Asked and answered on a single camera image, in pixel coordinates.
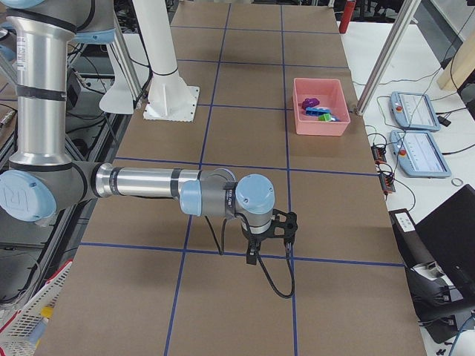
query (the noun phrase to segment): purple toy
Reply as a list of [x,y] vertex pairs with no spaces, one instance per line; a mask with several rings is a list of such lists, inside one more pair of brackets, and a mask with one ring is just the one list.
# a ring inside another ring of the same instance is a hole
[[304,102],[302,102],[302,109],[306,110],[307,108],[313,108],[320,104],[320,100],[317,98],[306,98]]

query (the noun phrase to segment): white pillar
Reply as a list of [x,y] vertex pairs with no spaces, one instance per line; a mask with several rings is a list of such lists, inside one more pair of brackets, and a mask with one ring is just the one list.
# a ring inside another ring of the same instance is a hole
[[164,0],[133,0],[154,77],[144,118],[193,121],[200,89],[189,87],[177,69]]

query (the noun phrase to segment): black band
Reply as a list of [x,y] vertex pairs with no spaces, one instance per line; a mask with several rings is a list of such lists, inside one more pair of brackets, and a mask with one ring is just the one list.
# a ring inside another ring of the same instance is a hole
[[178,191],[178,179],[180,178],[182,170],[183,169],[181,168],[174,168],[171,172],[170,193],[173,198],[178,198],[180,196],[180,192]]
[[77,173],[79,173],[82,179],[82,196],[81,199],[79,199],[79,201],[81,202],[86,196],[86,193],[88,192],[88,180],[86,179],[86,176],[84,175],[82,169],[76,163],[73,162],[71,164],[73,165],[73,168],[77,171]]
[[78,26],[77,30],[84,30],[92,22],[94,14],[96,13],[96,0],[91,0],[91,9],[89,10],[89,15],[81,26]]
[[56,19],[48,15],[43,15],[41,13],[33,13],[28,10],[20,10],[20,9],[8,9],[7,16],[22,17],[23,19],[43,22],[45,24],[52,24],[53,26],[64,28],[65,30],[76,33],[75,24],[71,24],[70,22],[62,21],[60,19]]
[[175,74],[177,71],[178,71],[178,67],[173,72],[170,72],[170,73],[167,73],[167,74],[160,74],[160,73],[157,73],[157,72],[154,72],[154,74],[157,74],[158,76],[170,76],[171,74]]
[[25,87],[24,85],[16,86],[16,95],[32,99],[54,100],[56,102],[66,101],[65,91]]
[[9,162],[10,168],[26,172],[59,172],[67,171],[73,167],[73,163],[65,165],[23,165],[21,163]]
[[238,185],[238,182],[226,182],[223,187],[226,191],[224,194],[224,211],[227,219],[233,219],[235,217],[236,185]]
[[91,189],[94,195],[98,198],[100,198],[101,195],[97,191],[96,178],[97,178],[97,171],[99,170],[99,168],[101,168],[101,166],[102,166],[102,163],[97,163],[94,169],[92,170],[92,174],[91,174]]
[[117,177],[119,176],[119,172],[123,167],[115,167],[112,172],[111,176],[109,177],[109,186],[111,187],[111,192],[113,195],[122,195],[119,192],[119,188],[117,187]]

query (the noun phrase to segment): plastic crate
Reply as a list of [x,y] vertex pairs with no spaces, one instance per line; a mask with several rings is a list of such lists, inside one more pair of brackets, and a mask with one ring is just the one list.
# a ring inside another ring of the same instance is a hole
[[67,261],[11,319],[0,328],[0,356],[33,356],[36,345],[29,336],[42,320],[41,310],[56,304],[73,262]]
[[[306,98],[317,98],[318,106],[330,109],[340,121],[318,121],[315,116],[305,115],[302,102]],[[347,103],[337,79],[294,78],[293,101],[295,128],[299,135],[341,136],[350,123]]]

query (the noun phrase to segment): pink bin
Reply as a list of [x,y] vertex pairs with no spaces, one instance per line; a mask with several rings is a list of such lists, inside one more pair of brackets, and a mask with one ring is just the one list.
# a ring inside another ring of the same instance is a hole
[[[306,98],[320,100],[319,107],[328,108],[340,122],[318,121],[305,115],[302,102]],[[338,79],[294,78],[295,127],[299,135],[341,136],[350,123],[347,103]]]

